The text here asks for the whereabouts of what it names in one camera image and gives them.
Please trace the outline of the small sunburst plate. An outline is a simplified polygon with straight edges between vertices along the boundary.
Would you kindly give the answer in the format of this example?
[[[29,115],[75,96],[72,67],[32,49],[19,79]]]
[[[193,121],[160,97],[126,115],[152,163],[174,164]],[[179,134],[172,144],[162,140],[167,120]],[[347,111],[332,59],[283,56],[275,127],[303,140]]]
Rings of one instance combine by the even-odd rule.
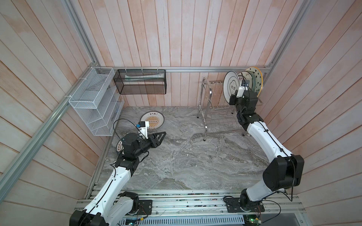
[[[164,122],[165,117],[162,113],[158,111],[150,111],[142,115],[140,121],[148,121],[149,122],[149,130],[156,130],[160,128]]]

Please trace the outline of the mint green flower plate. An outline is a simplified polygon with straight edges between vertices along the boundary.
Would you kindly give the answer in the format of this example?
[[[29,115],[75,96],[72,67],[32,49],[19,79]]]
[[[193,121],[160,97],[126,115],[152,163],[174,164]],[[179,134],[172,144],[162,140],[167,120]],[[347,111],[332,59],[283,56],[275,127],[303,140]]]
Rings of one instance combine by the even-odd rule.
[[[256,79],[257,79],[257,77],[255,76],[255,74],[254,74],[253,71],[249,71],[248,73],[251,75],[251,78],[252,78],[252,88],[251,88],[251,90],[252,90],[253,92],[256,92],[256,88],[257,88],[257,81],[256,81]]]

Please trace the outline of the white plate green clover outline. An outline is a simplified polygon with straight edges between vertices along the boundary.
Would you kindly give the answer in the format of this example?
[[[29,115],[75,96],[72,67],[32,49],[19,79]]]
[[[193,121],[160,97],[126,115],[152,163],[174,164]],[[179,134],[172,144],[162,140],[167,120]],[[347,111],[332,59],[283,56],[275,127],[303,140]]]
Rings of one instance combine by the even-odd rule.
[[[223,94],[227,103],[229,103],[232,95],[238,93],[239,86],[239,77],[234,71],[229,71],[223,81]]]

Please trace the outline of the white star patterned plate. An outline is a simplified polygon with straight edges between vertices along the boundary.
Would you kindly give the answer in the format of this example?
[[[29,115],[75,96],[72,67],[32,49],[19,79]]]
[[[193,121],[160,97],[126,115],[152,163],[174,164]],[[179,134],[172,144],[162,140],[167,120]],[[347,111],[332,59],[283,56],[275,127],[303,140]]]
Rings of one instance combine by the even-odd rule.
[[[256,93],[257,96],[259,97],[262,88],[263,88],[263,73],[261,72],[261,70],[257,67],[250,67],[248,68],[246,71],[253,71],[255,76],[257,77],[256,81],[257,81],[257,88],[256,88]]]

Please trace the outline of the cream plate with red berries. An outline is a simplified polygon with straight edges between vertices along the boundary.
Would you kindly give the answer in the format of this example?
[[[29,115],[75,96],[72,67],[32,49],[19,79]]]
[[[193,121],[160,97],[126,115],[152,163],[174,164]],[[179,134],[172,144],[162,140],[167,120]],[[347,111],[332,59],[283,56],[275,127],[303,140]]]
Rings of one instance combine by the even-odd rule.
[[[239,77],[239,81],[241,79],[243,80],[250,80],[250,83],[249,83],[249,87],[250,87],[250,90],[252,88],[252,78],[251,78],[251,75],[248,73],[248,71],[243,71],[243,72],[240,72],[238,74],[238,77]]]

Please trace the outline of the green rim lettered plate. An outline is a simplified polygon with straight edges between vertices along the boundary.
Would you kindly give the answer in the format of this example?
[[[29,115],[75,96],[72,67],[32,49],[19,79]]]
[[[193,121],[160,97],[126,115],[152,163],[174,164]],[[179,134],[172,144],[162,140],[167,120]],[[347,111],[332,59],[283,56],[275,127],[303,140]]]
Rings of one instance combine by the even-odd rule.
[[[121,140],[118,141],[118,143],[117,143],[117,145],[116,145],[116,151],[117,151],[118,153],[122,153],[122,151],[123,151],[123,143],[122,143]]]

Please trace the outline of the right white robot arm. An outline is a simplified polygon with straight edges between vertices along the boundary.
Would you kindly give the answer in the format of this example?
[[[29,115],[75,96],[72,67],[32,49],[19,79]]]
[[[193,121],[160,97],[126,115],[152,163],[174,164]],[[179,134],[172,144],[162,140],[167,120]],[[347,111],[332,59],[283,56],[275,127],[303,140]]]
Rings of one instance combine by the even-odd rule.
[[[229,105],[236,107],[238,123],[256,140],[270,162],[262,179],[241,192],[239,207],[244,212],[257,210],[262,200],[274,193],[300,185],[304,168],[303,157],[284,147],[255,112],[257,103],[257,93],[250,90],[236,91],[229,100]]]

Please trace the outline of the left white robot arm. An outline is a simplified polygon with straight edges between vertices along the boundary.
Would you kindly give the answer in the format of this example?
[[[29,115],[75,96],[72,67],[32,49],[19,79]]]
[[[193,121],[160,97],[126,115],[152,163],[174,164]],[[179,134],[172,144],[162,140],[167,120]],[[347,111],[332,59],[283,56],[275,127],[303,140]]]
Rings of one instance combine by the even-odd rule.
[[[120,139],[121,150],[113,172],[96,197],[82,210],[74,211],[69,220],[70,226],[117,226],[127,214],[138,214],[139,195],[123,192],[122,188],[130,180],[139,163],[139,156],[149,153],[162,144],[166,132],[148,136],[128,133]]]

